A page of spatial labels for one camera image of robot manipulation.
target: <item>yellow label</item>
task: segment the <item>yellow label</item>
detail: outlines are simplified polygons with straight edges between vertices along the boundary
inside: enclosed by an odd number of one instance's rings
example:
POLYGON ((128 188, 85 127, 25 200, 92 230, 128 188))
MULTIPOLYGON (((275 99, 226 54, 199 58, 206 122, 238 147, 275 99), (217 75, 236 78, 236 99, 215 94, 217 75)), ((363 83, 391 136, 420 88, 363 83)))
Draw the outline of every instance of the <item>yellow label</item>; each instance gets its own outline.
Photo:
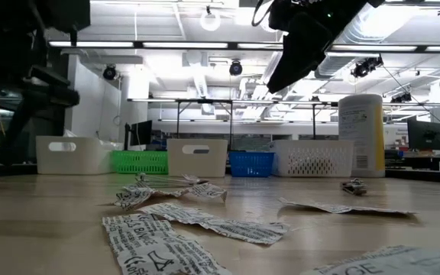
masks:
POLYGON ((375 141, 376 147, 375 150, 375 161, 376 161, 376 170, 385 170, 385 143, 383 140, 383 106, 377 108, 375 110, 376 114, 374 114, 374 131, 375 131, 375 141))

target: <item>desk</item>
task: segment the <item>desk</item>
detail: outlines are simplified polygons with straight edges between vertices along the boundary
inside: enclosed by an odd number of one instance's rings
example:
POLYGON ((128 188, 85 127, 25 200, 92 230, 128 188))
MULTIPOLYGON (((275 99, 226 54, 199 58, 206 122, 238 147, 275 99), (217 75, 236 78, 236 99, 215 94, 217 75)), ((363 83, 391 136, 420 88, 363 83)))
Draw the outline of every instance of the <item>desk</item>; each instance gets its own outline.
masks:
MULTIPOLYGON (((103 274, 120 271, 108 246, 101 217, 120 215, 114 206, 120 187, 133 175, 8 176, 0 178, 0 274, 103 274)), ((226 238, 173 223, 197 240, 233 274, 298 275, 335 260, 385 245, 440 249, 440 183, 365 179, 361 198, 339 190, 341 179, 219 179, 227 202, 186 195, 150 203, 177 202, 220 217, 253 222, 285 222, 291 232, 270 247, 226 238), (279 197, 301 201, 364 205, 419 212, 415 218, 336 215, 282 208, 279 197)))
POLYGON ((392 167, 412 167, 415 169, 430 169, 440 171, 440 157, 405 157, 393 163, 392 167))

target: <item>white plastic basket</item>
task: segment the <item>white plastic basket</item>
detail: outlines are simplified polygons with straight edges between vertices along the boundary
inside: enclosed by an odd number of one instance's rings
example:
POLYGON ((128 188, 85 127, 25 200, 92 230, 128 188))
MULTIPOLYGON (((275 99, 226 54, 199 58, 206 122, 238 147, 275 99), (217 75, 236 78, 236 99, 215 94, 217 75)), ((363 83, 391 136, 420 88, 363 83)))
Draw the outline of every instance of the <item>white plastic basket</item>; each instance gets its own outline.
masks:
POLYGON ((37 137, 39 174, 98 175, 110 173, 111 150, 94 137, 37 137))
POLYGON ((349 177, 353 141, 273 141, 276 153, 273 174, 277 176, 349 177))
POLYGON ((225 140, 167 140, 169 175, 225 176, 227 144, 225 140))

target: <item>computer monitor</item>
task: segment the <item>computer monitor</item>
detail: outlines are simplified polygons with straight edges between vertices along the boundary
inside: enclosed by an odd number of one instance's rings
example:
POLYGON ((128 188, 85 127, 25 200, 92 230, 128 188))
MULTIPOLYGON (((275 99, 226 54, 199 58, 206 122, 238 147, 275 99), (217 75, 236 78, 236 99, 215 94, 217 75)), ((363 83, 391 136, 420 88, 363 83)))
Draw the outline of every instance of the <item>computer monitor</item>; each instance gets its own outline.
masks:
POLYGON ((420 150, 440 150, 440 123, 407 121, 409 148, 420 150))
POLYGON ((131 146, 150 144, 152 136, 152 121, 145 121, 131 125, 131 146))

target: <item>blue plastic basket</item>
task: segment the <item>blue plastic basket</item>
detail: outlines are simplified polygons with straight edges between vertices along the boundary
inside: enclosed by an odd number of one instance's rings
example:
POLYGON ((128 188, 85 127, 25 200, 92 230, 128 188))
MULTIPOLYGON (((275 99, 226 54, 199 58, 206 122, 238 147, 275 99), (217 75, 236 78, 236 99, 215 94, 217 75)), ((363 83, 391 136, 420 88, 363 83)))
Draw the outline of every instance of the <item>blue plastic basket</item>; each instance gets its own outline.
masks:
POLYGON ((230 152, 230 167, 234 177, 268 177, 273 169, 274 153, 230 152))

